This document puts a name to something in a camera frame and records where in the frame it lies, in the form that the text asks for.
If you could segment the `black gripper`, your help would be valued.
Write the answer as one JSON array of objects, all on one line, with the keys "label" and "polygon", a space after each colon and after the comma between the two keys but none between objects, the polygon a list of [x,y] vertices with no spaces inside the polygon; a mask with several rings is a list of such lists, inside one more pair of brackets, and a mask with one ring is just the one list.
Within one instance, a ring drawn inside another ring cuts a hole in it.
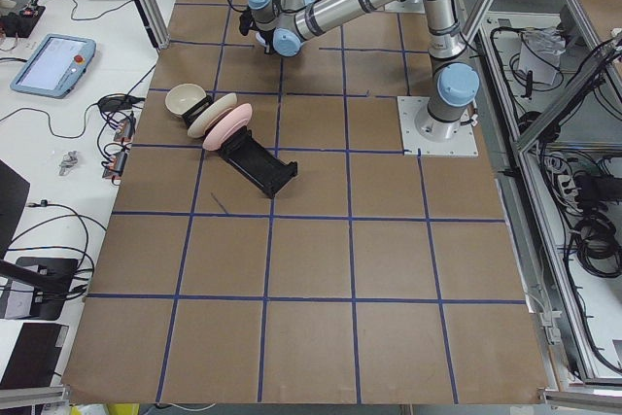
[{"label": "black gripper", "polygon": [[271,47],[269,46],[270,45],[270,39],[269,38],[265,38],[265,34],[264,34],[263,31],[256,31],[255,32],[255,39],[261,46],[264,46],[264,53],[265,54],[271,54]]}]

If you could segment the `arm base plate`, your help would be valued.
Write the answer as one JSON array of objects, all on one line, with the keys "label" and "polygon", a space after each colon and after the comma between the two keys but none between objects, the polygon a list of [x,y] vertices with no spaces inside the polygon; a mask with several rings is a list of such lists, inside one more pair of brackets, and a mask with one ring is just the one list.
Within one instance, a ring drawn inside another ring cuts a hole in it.
[{"label": "arm base plate", "polygon": [[399,96],[397,112],[406,156],[477,157],[472,125],[462,125],[467,111],[455,122],[435,121],[428,112],[427,96]]}]

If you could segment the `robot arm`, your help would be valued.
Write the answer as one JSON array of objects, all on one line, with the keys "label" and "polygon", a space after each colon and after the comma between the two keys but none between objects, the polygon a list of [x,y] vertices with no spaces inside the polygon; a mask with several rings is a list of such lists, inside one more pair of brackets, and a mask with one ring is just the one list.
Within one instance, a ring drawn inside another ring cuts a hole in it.
[{"label": "robot arm", "polygon": [[[399,95],[437,95],[439,73],[457,63],[440,49],[458,46],[452,0],[424,0],[423,14],[387,10],[393,0],[235,0],[240,26],[259,46],[227,52],[231,65],[221,91],[282,103],[289,117],[300,106],[346,105],[342,119],[361,127],[397,121]],[[272,48],[284,31],[291,57]]]}]

